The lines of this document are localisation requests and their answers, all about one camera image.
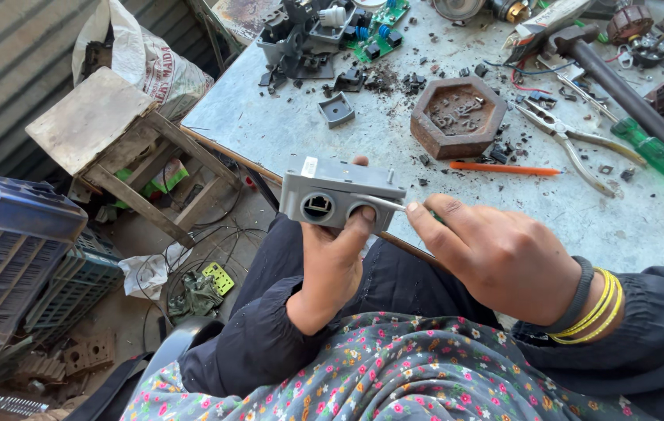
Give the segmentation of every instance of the pliers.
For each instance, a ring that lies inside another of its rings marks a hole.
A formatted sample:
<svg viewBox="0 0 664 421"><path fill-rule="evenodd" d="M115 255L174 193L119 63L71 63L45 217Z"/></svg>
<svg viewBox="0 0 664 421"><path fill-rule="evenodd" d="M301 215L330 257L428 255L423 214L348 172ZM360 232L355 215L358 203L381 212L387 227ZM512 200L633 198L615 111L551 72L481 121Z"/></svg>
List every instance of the pliers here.
<svg viewBox="0 0 664 421"><path fill-rule="evenodd" d="M601 136L583 133L572 127L566 126L555 115L552 115L549 111L543 110L535 103L525 100L524 104L527 105L531 111L522 106L514 106L517 108L517 110L524 114L524 117L532 121L535 126L539 127L545 133L551 135L553 139L556 139L556 142L560 143L561 146L565 149L566 154L574 164L574 167L577 169L577 171L579 171L579 175L581 175L581 177L587 183L589 183L592 187L597 189L605 196L615 197L615 192L605 187L604 184L599 182L596 177L594 177L589 171L587 171L586 168L584 168L584 164L581 163L581 159L576 153L576 148L574 148L574 144L570 142L569 137L584 142L589 142L593 145L599 145L604 148L608 148L639 164L640 166L646 167L646 159L644 159L644 157L637 154L633 150L628 149L617 142L605 139Z"/></svg>

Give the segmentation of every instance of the workbench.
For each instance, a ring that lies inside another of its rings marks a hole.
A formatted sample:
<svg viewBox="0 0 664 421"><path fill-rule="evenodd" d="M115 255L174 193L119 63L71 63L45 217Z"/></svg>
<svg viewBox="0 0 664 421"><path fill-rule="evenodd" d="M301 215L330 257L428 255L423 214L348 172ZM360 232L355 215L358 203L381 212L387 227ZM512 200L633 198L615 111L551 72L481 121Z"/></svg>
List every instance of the workbench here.
<svg viewBox="0 0 664 421"><path fill-rule="evenodd" d="M664 2L647 2L647 5L655 22L661 20ZM397 171L407 187L406 202L422 202L431 193L446 193L468 205L489 205L532 216L550 227L570 254L585 256L595 265L620 272L664 265L664 177L654 168L636 167L610 150L575 142L583 150L580 154L589 156L583 162L616 191L615 198L603 196L576 174L562 147L517 110L506 112L503 122L510 126L502 136L514 145L521 143L522 137L528 138L525 148L529 156L518 157L518 162L510 164L558 168L565 174L538 177L452 170L444 174L441 170L449 168L448 160L432 159L428 167L421 164L418 157L426 154L425 149L410 132L411 108L420 95L405 95L402 77L416 72L433 81L439 79L430 72L433 64L439 64L439 71L445 71L446 77L451 78L458 77L461 68L473 69L483 59L503 62L509 50L502 50L502 45L513 25L494 22L489 15L480 14L465 27L453 26L426 1L411 0L411 6L395 25L404 35L402 46L369 64L369 72L385 67L396 73L400 81L389 93L367 90L347 93L356 113L354 120L328 129L319 113L317 103L326 99L321 86L333 85L333 80L304 80L300 89L289 81L277 90L278 97L267 94L266 88L257 85L267 72L264 67L267 61L262 50L252 43L196 104L181 128L206 146L278 182L282 182L290 153L345 161L362 154L369 157L370 166ZM408 23L411 16L417 18L416 25ZM487 24L485 30L481 30L481 24ZM599 24L604 28L607 23ZM438 37L437 42L431 42L429 33ZM613 46L595 42L595 48L604 58L615 55ZM353 55L345 60L347 53L333 56L336 74L350 68L355 59ZM422 57L428 57L424 64L420 64ZM642 95L664 80L661 67L623 71L617 62L610 65L619 69ZM530 60L526 70L540 69ZM483 80L499 89L501 97L510 102L517 94L529 94L515 89L510 77L509 81L502 81L501 73L510 76L511 70L492 67ZM589 104L563 100L558 94L562 84L554 74L524 79L525 87L551 91L559 99L552 113L566 124L616 139L609 133L610 122ZM310 88L315 92L306 94ZM608 101L608 107L618 116L627 115L612 100ZM587 115L592 116L590 120L584 119ZM599 174L600 165L614 167L613 173ZM630 182L625 182L620 174L630 167L636 167L636 174ZM419 186L419 178L427 179L428 184ZM420 257L430 256L403 213L395 215L382 237Z"/></svg>

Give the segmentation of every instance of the hexagonal iron weight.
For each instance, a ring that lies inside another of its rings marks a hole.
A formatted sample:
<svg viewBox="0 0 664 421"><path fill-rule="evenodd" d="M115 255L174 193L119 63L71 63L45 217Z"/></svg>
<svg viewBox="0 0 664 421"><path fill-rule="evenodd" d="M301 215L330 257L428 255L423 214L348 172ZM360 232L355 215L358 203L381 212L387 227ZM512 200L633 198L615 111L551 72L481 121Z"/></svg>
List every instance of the hexagonal iron weight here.
<svg viewBox="0 0 664 421"><path fill-rule="evenodd" d="M410 131L435 159L477 157L493 143L506 102L474 76L432 81L410 116Z"/></svg>

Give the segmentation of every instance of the yellow bangle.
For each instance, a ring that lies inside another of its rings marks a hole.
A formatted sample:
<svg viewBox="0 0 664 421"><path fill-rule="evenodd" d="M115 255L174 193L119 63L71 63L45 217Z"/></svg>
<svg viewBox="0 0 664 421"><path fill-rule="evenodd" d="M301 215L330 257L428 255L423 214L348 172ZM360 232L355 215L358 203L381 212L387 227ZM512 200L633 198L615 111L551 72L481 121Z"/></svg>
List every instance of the yellow bangle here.
<svg viewBox="0 0 664 421"><path fill-rule="evenodd" d="M600 273L604 276L605 280L605 288L602 291L602 295L600 296L600 300L595 304L595 308L591 309L587 315L581 319L578 323L576 323L574 326L571 326L569 329L566 329L560 333L553 333L555 337L562 338L564 336L571 336L576 333L581 332L584 329L587 329L591 324L597 320L602 313L604 313L604 309L607 308L607 305L609 305L609 302L612 300L613 297L613 281L609 276L605 276L604 273L602 272L602 269L599 267L595 267L595 272ZM603 302L605 302L605 299L608 298L609 294L609 299L608 302L603 306Z"/></svg>
<svg viewBox="0 0 664 421"><path fill-rule="evenodd" d="M615 320L615 317L618 315L618 311L620 310L620 304L623 301L623 287L622 287L622 285L620 285L620 281L618 280L618 278L616 278L612 274L610 274L610 276L613 278L613 281L616 284L616 292L618 293L618 297L617 297L615 306L613 307L613 311L610 313L610 316L607 317L607 320L605 320L604 323L602 323L594 332L589 333L589 335L584 336L583 338L580 338L578 340L568 340L568 341L567 340L559 340L557 338L554 338L552 335L550 335L550 337L554 341L556 341L560 344L565 344L565 345L571 345L571 344L577 344L577 343L584 342L584 341L589 341L590 339L594 338L595 336L602 333L605 329L607 329L607 327L610 325L610 323L612 323L613 320Z"/></svg>

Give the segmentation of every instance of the dark trousers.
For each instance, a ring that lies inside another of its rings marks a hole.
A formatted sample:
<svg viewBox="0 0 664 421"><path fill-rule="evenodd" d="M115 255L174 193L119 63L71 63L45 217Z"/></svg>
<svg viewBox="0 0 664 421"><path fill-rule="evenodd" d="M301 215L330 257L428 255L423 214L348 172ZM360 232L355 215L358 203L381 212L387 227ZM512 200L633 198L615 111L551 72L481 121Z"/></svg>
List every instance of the dark trousers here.
<svg viewBox="0 0 664 421"><path fill-rule="evenodd" d="M303 274L300 224L278 214L257 250L233 313L260 298L275 282ZM391 311L423 317L463 316L501 328L492 310L477 302L451 273L377 239L363 260L363 279L342 317L367 311Z"/></svg>

